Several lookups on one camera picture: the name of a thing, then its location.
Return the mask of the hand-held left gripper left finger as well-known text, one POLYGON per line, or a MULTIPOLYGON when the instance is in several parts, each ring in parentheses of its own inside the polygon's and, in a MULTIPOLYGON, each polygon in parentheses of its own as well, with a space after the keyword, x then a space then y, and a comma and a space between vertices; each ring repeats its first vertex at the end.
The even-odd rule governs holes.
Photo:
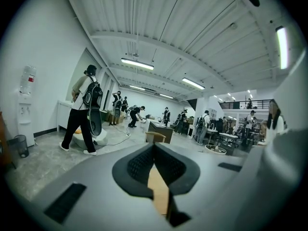
POLYGON ((149 143, 88 158, 36 195, 36 220, 47 231, 168 231, 148 188, 153 164, 149 143))

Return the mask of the dark wooden cabinet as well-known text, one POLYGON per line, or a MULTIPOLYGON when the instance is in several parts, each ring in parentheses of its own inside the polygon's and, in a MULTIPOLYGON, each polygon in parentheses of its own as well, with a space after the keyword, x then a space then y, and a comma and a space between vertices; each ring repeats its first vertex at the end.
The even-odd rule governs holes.
POLYGON ((164 135, 166 137, 165 143, 170 144, 174 129, 170 127, 166 127, 165 125, 162 125, 161 123, 155 120, 150 119, 148 121, 149 121, 148 132, 156 132, 156 133, 164 135))

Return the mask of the light wooden oval table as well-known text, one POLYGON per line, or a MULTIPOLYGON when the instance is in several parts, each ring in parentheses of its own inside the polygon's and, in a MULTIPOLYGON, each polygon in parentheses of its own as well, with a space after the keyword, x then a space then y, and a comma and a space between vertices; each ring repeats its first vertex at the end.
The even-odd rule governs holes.
POLYGON ((153 190, 153 204, 161 215, 167 214, 169 188, 165 184, 162 176, 156 168, 152 168, 149 173, 148 188, 153 190))

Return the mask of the black mezzanine railing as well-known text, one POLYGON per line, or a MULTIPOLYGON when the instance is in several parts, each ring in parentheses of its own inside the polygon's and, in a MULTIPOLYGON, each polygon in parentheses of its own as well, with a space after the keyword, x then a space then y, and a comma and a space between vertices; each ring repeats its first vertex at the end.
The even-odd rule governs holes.
POLYGON ((219 102, 219 105, 222 109, 268 109, 270 100, 219 102))

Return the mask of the black backpack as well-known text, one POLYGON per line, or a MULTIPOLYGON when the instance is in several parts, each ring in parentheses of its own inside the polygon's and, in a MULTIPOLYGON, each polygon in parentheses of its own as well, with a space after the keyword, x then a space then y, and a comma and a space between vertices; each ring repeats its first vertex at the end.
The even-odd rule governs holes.
POLYGON ((83 96, 83 104, 87 109, 87 120, 88 127, 92 136, 98 137, 102 130, 102 121, 101 121, 101 102, 103 97, 103 91, 100 87, 100 84, 97 81, 94 81, 91 76, 89 76, 91 83, 89 84, 85 95, 83 96))

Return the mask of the person's white shirt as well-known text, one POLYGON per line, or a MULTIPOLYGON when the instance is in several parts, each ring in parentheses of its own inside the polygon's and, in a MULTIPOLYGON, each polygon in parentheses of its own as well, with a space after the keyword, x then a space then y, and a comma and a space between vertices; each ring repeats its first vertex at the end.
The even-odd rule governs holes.
POLYGON ((274 95, 287 124, 264 150, 269 167, 272 230, 308 229, 308 49, 304 49, 274 95))

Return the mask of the white water dispenser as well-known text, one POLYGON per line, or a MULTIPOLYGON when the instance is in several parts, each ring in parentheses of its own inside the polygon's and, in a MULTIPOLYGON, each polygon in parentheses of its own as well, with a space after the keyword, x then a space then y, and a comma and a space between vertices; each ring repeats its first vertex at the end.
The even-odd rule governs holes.
POLYGON ((18 92, 18 133, 26 136, 28 147, 35 145, 32 129, 32 103, 32 94, 28 95, 18 92))

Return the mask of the clear water bottle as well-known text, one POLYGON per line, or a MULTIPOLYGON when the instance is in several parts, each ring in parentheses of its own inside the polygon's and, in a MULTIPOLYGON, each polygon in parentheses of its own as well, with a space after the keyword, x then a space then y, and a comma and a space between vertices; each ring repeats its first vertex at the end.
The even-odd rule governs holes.
POLYGON ((19 92, 22 94, 31 94, 33 84, 35 81, 36 76, 36 68, 30 65, 26 65, 24 67, 21 81, 20 81, 20 88, 19 92))

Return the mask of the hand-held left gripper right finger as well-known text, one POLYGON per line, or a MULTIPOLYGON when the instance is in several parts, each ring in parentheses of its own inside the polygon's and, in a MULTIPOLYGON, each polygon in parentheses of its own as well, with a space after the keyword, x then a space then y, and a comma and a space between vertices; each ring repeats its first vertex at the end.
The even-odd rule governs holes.
POLYGON ((247 158, 158 143, 154 161, 168 185, 167 219, 154 231, 253 231, 253 191, 262 151, 247 158))

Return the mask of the wooden chair brown seat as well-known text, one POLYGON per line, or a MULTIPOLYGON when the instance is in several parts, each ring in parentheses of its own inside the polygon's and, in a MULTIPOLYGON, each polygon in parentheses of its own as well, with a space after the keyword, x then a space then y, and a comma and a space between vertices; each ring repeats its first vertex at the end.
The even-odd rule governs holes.
POLYGON ((145 142, 156 143, 156 142, 165 142, 166 136, 157 132, 146 132, 145 133, 145 142))

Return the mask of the white cabinet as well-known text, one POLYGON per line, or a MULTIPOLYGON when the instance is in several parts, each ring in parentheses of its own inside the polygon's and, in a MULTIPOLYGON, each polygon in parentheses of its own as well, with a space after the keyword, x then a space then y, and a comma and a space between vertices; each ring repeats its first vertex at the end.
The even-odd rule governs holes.
POLYGON ((60 128, 67 129, 67 123, 72 106, 73 103, 71 101, 58 101, 56 119, 57 132, 60 131, 60 128))

